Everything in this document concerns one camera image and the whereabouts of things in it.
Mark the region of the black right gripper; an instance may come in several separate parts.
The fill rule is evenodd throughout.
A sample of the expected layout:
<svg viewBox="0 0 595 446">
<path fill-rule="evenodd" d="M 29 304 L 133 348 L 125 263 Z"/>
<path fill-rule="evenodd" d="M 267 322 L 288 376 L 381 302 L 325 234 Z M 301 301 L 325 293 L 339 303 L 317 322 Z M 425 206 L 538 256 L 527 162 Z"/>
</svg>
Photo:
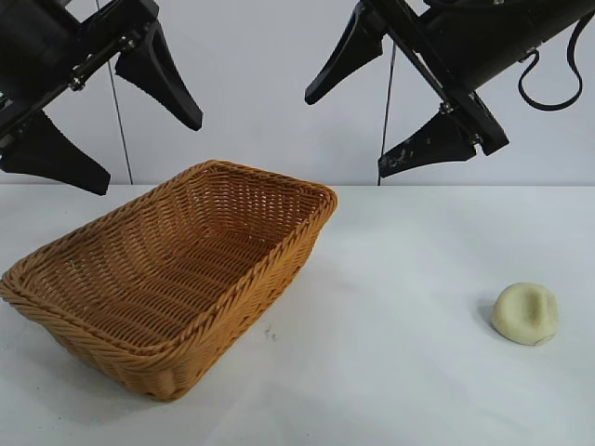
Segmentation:
<svg viewBox="0 0 595 446">
<path fill-rule="evenodd" d="M 359 1 L 329 59 L 305 90 L 313 105 L 345 78 L 383 54 L 388 35 L 441 99 L 439 111 L 411 137 L 381 155 L 390 177 L 421 166 L 466 162 L 479 145 L 486 155 L 509 144 L 477 89 L 520 55 L 496 40 L 497 15 L 467 13 L 468 4 L 416 14 L 404 1 Z"/>
</svg>

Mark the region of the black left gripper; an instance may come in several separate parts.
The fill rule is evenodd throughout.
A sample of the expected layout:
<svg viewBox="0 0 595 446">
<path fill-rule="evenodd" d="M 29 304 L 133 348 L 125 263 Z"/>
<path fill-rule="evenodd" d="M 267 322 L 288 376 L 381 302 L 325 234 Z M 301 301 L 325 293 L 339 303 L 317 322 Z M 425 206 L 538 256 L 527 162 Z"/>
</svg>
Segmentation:
<svg viewBox="0 0 595 446">
<path fill-rule="evenodd" d="M 193 131 L 203 112 L 169 51 L 153 1 L 111 1 L 78 20 L 59 1 L 1 4 L 1 170 L 105 195 L 110 173 L 45 114 L 117 56 L 115 72 Z"/>
</svg>

